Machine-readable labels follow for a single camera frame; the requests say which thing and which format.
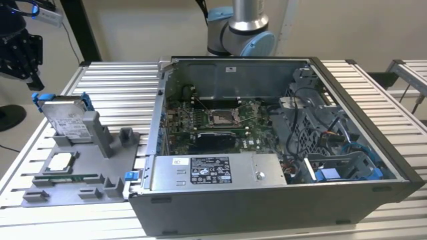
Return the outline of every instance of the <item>black stand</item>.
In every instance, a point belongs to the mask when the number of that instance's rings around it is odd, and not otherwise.
[[[0,132],[13,128],[27,117],[27,111],[21,106],[0,106]]]

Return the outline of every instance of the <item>sticker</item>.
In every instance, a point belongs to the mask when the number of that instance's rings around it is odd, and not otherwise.
[[[235,73],[237,71],[237,67],[236,66],[227,66],[225,67],[225,73]]]
[[[173,157],[172,165],[188,165],[189,158]]]
[[[69,139],[91,137],[89,131],[80,118],[57,118],[53,120],[55,129]]]
[[[189,181],[192,184],[231,184],[228,157],[192,157]]]

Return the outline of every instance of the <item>green circuit board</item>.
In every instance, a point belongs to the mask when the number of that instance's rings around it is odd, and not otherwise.
[[[167,111],[167,132],[171,155],[256,152],[282,153],[279,138],[270,120],[267,106],[259,101],[240,101],[235,108],[200,109],[188,103],[175,104]],[[197,136],[232,133],[235,143],[219,149],[200,150]]]

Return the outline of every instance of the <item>motherboard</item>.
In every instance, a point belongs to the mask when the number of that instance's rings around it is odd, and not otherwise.
[[[167,110],[169,154],[280,154],[268,107],[260,99],[172,102]]]

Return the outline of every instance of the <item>slotted aluminum rail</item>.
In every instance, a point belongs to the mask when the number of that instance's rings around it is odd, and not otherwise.
[[[356,64],[323,61],[342,86],[427,179],[427,130]],[[129,126],[143,133],[135,168],[144,166],[147,134],[157,85],[156,63],[92,63],[80,67],[63,95],[91,95],[101,123],[117,131]],[[55,130],[44,119],[0,181],[0,236],[15,239],[147,238],[128,202],[21,208],[23,194],[55,145]],[[403,202],[384,204],[355,225],[207,235],[173,239],[216,240],[378,240],[427,238],[427,187]]]
[[[427,60],[394,60],[387,72],[396,73],[427,96]]]

